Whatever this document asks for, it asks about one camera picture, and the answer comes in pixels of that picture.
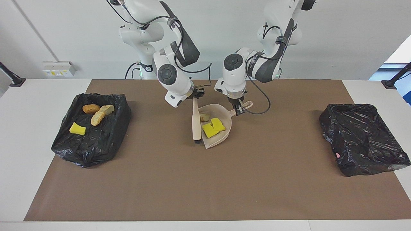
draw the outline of table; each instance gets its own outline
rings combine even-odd
[[[343,81],[357,104],[379,109],[391,132],[407,153],[411,132],[411,107],[396,91],[380,82]],[[86,91],[90,80],[27,80],[21,88],[9,89],[0,98],[0,230],[406,230],[411,220],[401,221],[240,221],[240,222],[22,222],[54,153],[50,146],[61,118],[75,95]],[[46,117],[53,105],[53,117]],[[30,113],[36,107],[39,113]],[[34,152],[36,155],[23,155]],[[395,172],[411,195],[411,168]]]

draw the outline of brown paper sheet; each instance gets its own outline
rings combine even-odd
[[[55,157],[25,221],[411,219],[394,173],[340,173],[318,117],[328,104],[353,103],[342,81],[260,86],[271,110],[234,118],[228,139],[206,150],[191,139],[190,100],[172,108],[158,81],[93,80],[88,93],[130,101],[122,147],[91,169]],[[251,110],[263,111],[263,95],[250,83],[248,91]],[[207,88],[199,104],[212,103],[231,108]]]

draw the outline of yellow sponge piece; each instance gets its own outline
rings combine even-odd
[[[85,127],[82,127],[76,123],[73,123],[72,127],[70,128],[71,134],[78,134],[78,135],[85,135]]]
[[[219,118],[213,118],[211,119],[212,127],[214,128],[214,131],[222,132],[226,130],[226,127],[224,127],[223,123]]]
[[[214,130],[211,123],[203,125],[203,130],[208,138],[211,138],[219,133],[218,131]]]

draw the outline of piece of food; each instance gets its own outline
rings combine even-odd
[[[201,120],[201,122],[208,122],[208,121],[210,121],[210,115],[200,113],[200,120]]]
[[[78,135],[85,135],[85,127],[82,127],[76,123],[73,123],[72,127],[70,128],[71,134],[78,134]]]
[[[104,114],[104,112],[102,111],[98,111],[96,112],[93,117],[91,118],[91,125],[93,126],[97,126],[101,123],[101,121],[104,119],[104,116],[106,114]]]
[[[83,111],[86,114],[94,114],[96,112],[98,112],[100,110],[100,106],[98,106],[97,104],[89,104],[89,105],[84,105],[83,106]]]
[[[221,122],[219,118],[211,119],[211,123],[212,123],[212,127],[214,131],[222,132],[226,130],[226,127],[224,127],[223,123]]]
[[[99,111],[104,112],[104,114],[106,114],[106,115],[110,115],[111,113],[114,112],[114,106],[113,105],[105,105],[105,106],[102,106]]]
[[[219,133],[218,131],[214,130],[211,123],[203,125],[203,131],[208,138],[211,138]]]

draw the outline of blue fabric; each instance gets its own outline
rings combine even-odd
[[[411,91],[404,96],[404,99],[411,105]]]

